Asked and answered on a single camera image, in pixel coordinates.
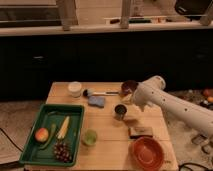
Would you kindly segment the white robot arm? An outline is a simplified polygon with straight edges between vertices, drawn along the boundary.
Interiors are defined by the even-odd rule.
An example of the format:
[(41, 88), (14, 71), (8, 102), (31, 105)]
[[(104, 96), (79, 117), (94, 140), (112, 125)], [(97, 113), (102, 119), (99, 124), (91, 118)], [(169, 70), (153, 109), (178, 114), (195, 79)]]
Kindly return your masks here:
[(172, 96), (164, 91), (165, 87), (165, 80), (161, 76), (153, 76), (138, 84), (132, 102), (141, 108), (145, 105), (158, 105), (205, 137), (212, 137), (213, 111)]

